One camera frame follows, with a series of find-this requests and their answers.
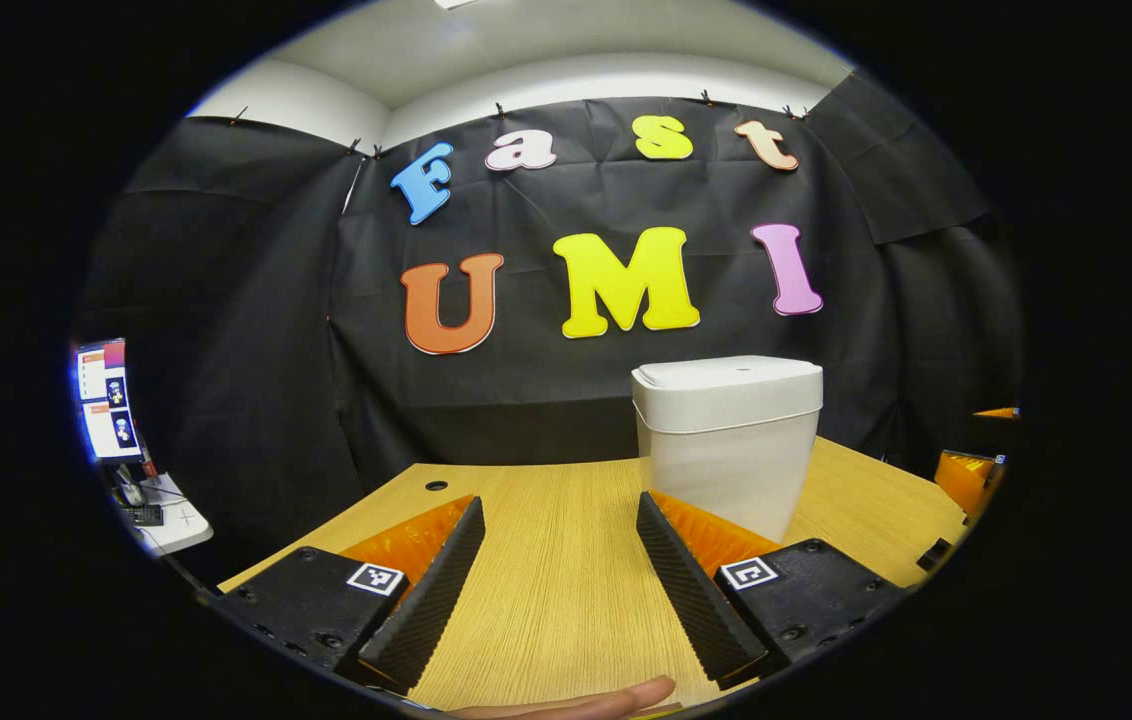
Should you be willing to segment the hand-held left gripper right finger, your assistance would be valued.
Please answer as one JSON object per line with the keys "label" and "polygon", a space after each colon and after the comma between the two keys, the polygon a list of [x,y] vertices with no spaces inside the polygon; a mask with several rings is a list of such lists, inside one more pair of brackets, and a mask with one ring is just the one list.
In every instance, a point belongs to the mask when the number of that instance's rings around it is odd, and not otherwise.
{"label": "hand-held left gripper right finger", "polygon": [[825,539],[780,546],[666,492],[640,495],[636,533],[721,689],[825,652],[906,597]]}

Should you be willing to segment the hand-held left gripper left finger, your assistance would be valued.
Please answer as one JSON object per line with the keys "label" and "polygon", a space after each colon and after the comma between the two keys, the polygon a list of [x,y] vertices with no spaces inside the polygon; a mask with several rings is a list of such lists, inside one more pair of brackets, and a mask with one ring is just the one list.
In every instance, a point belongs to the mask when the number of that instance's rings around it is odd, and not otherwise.
{"label": "hand-held left gripper left finger", "polygon": [[432,660],[484,541],[475,495],[346,550],[300,546],[217,595],[217,610],[295,659],[394,693]]}

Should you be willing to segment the white desktop garbage bin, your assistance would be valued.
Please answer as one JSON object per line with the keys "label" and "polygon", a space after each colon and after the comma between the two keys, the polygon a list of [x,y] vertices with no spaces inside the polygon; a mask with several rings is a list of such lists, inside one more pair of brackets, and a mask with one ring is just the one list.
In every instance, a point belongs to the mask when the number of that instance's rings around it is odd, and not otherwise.
{"label": "white desktop garbage bin", "polygon": [[816,445],[822,366],[770,355],[631,372],[644,485],[780,542]]}

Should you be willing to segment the white side table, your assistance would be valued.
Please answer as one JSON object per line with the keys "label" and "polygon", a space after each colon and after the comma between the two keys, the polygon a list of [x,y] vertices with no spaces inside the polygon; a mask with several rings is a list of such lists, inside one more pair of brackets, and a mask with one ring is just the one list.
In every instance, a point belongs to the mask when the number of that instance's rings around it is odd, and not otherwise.
{"label": "white side table", "polygon": [[[168,552],[187,550],[195,545],[209,541],[214,535],[208,518],[197,511],[186,492],[179,488],[169,473],[160,473],[158,479],[144,479],[136,485],[144,495],[142,505],[158,505],[164,507],[165,524],[163,528],[132,528],[127,520],[121,518],[131,529],[132,538],[145,548],[151,556],[163,556]],[[127,505],[125,498],[115,497],[115,509]]]}

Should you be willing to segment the computer monitor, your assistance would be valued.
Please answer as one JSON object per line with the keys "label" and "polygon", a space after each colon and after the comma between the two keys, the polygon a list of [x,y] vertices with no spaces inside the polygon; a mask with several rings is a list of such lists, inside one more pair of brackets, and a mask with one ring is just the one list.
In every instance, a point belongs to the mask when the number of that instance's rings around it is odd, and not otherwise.
{"label": "computer monitor", "polygon": [[132,468],[142,465],[138,436],[126,369],[126,340],[117,337],[72,348],[72,397],[91,457],[112,483],[126,507],[146,503]]}

